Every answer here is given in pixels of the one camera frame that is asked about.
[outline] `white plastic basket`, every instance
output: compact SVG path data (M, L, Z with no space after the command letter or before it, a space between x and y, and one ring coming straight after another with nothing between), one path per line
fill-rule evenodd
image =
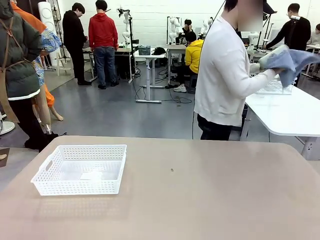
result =
M127 145L60 145L32 178L41 196L118 194Z

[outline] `hand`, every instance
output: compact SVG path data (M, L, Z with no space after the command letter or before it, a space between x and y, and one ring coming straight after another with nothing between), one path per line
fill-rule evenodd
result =
M46 50L41 50L40 52L40 56L41 57L45 57L45 56L48 56L49 55L49 52L47 52Z
M280 73L282 73L283 71L285 71L284 68L273 68L272 70L275 72L275 74L280 74Z

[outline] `jeans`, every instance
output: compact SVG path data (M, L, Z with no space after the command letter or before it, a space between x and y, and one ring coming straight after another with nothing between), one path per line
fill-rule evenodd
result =
M78 82L85 81L85 59L84 53L81 47L70 47L66 48L70 53L73 63L74 77L78 79Z
M100 85L106 85L105 69L108 71L109 80L116 82L115 48L113 46L99 46L94 49L96 69Z
M207 121L198 114L197 116L199 128L203 131L201 140L228 141L232 126L220 125Z

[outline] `white stool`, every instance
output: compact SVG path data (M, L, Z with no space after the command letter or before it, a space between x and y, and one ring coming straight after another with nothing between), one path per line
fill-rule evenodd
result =
M65 73L67 74L67 71L70 71L71 70L71 67L66 67L65 66L65 61L70 61L71 58L63 58L60 56L60 53L57 52L56 53L56 72L58 74L58 76L60 76L60 71L65 71Z

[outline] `white robot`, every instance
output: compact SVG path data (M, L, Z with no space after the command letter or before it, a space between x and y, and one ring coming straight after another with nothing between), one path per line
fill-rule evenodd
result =
M170 18L171 23L171 33L169 33L169 38L171 43L176 42L176 38L179 36L179 34L183 33L182 27L176 17Z
M257 46L258 44L259 33L256 31L252 31L248 35L248 38L249 38L248 51L253 51L255 49L255 46Z
M203 20L203 26L204 26L203 36L204 37L207 35L209 28L213 22L214 20L212 19L212 17Z
M121 15L124 15L124 20L123 23L125 24L125 31L122 33L122 36L124 38L125 44L129 45L130 44L130 10L123 10L122 7L118 8L117 11L119 12L119 18Z

